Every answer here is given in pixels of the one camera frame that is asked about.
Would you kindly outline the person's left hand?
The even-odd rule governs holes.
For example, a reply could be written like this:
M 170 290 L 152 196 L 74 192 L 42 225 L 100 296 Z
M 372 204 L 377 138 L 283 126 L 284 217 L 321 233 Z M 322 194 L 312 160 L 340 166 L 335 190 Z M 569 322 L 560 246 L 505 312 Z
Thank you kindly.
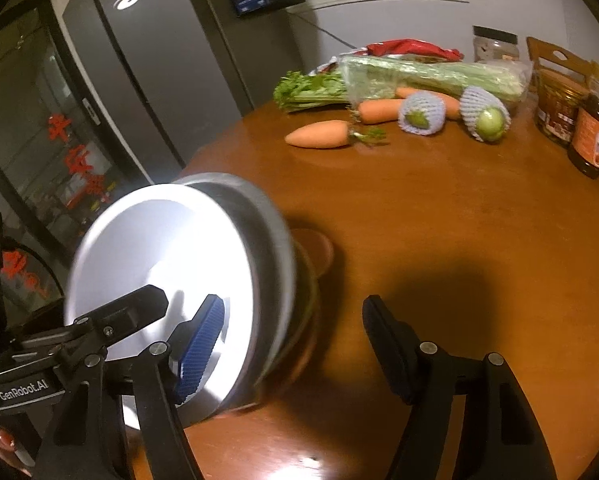
M 8 464 L 8 466 L 11 466 L 23 474 L 26 474 L 27 477 L 30 477 L 30 470 L 17 457 L 15 448 L 16 441 L 14 437 L 8 432 L 8 430 L 0 426 L 0 459 L 3 460 L 4 463 Z

